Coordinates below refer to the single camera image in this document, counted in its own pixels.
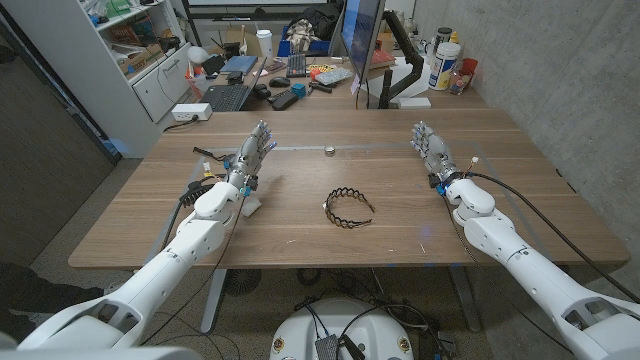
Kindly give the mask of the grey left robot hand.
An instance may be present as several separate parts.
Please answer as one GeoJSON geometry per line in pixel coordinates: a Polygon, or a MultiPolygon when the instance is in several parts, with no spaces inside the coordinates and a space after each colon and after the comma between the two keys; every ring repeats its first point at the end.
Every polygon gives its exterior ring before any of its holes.
{"type": "Polygon", "coordinates": [[[262,162],[276,145],[268,124],[260,120],[231,157],[225,181],[241,192],[256,191],[262,162]]]}

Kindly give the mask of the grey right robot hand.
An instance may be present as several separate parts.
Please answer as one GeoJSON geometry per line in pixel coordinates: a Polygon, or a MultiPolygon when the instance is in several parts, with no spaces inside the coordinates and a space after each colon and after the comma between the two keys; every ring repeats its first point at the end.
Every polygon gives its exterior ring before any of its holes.
{"type": "Polygon", "coordinates": [[[412,128],[412,135],[410,144],[424,162],[431,188],[444,188],[461,177],[462,172],[456,166],[449,147],[431,127],[423,122],[417,123],[412,128]]]}

